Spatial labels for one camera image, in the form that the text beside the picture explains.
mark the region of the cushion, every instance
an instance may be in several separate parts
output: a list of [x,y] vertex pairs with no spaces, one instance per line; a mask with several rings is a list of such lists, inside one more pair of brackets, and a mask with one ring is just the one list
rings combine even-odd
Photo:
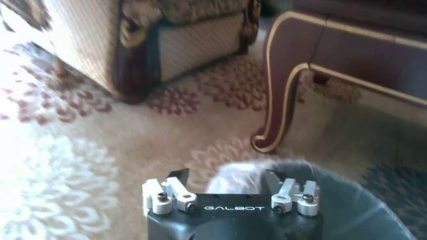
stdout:
[[175,24],[193,23],[243,11],[248,0],[156,0],[164,18]]
[[427,35],[423,0],[295,0],[294,9]]

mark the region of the wooden furniture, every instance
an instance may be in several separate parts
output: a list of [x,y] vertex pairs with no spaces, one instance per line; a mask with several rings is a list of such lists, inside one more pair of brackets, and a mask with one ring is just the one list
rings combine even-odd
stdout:
[[[320,4],[324,2],[344,2],[344,5],[342,9],[335,5],[327,8]],[[264,49],[266,121],[251,138],[254,148],[263,153],[275,149],[290,129],[302,70],[312,70],[320,82],[324,77],[334,77],[410,103],[427,105],[423,11],[418,8],[399,18],[387,8],[382,9],[388,15],[366,8],[367,15],[360,15],[363,11],[358,9],[356,17],[346,18],[352,16],[354,9],[343,6],[354,2],[296,1],[295,9],[310,11],[288,11],[272,25]],[[370,18],[368,13],[376,13],[379,19]]]
[[266,15],[276,15],[291,8],[291,0],[262,0],[262,11]]
[[244,54],[260,8],[260,0],[0,0],[8,26],[57,57],[56,73],[64,61],[131,104],[193,69]]

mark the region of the red floral pattern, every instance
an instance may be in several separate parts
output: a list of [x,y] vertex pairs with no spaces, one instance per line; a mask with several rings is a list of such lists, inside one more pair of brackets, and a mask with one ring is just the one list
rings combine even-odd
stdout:
[[247,57],[234,57],[195,75],[199,90],[230,108],[266,109],[262,65]]
[[164,115],[192,114],[200,108],[199,96],[181,87],[157,90],[147,99],[148,107]]
[[296,92],[296,101],[299,103],[306,102],[304,94],[308,89],[332,100],[347,103],[356,103],[359,101],[362,93],[355,85],[334,78],[331,78],[326,84],[318,84],[314,82],[314,75],[311,71],[304,71],[300,75]]
[[[17,45],[5,50],[11,57],[28,58],[33,49]],[[77,117],[87,117],[93,112],[107,113],[112,110],[112,98],[91,83],[81,83],[71,88],[52,90],[48,79],[53,67],[48,61],[29,56],[31,61],[16,66],[12,74],[7,75],[0,85],[0,120],[16,118],[21,123],[36,121],[45,125],[55,120],[64,123],[73,122]],[[83,76],[71,71],[71,78]]]

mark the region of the floor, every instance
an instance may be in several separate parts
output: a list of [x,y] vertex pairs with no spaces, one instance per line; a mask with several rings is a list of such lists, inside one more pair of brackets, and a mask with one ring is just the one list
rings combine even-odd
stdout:
[[37,48],[15,34],[3,40],[3,239],[145,239],[148,178],[189,167],[188,187],[201,192],[219,166],[266,158],[304,159],[359,182],[427,238],[424,109],[336,79],[316,85],[304,72],[283,144],[274,155],[254,151],[266,36],[262,30],[248,56],[173,81],[140,105],[115,101],[87,79],[51,90],[52,64]]

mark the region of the metal clamp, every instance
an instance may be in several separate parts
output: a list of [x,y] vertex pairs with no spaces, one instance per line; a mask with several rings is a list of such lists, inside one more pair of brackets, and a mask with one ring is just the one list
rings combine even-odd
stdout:
[[187,190],[180,180],[176,177],[168,177],[163,183],[169,193],[176,198],[177,210],[192,213],[197,209],[197,196]]
[[271,196],[271,208],[278,214],[288,213],[292,202],[296,202],[299,214],[307,217],[318,215],[320,187],[315,181],[307,181],[303,188],[302,192],[300,184],[294,178],[284,180],[279,193]]
[[157,179],[149,179],[141,185],[143,213],[147,217],[149,210],[156,215],[167,215],[173,210],[192,213],[197,209],[197,196],[187,190],[176,177],[168,177],[160,184]]
[[157,179],[149,179],[141,185],[141,205],[144,216],[147,216],[149,209],[156,215],[172,212],[172,199],[164,192]]

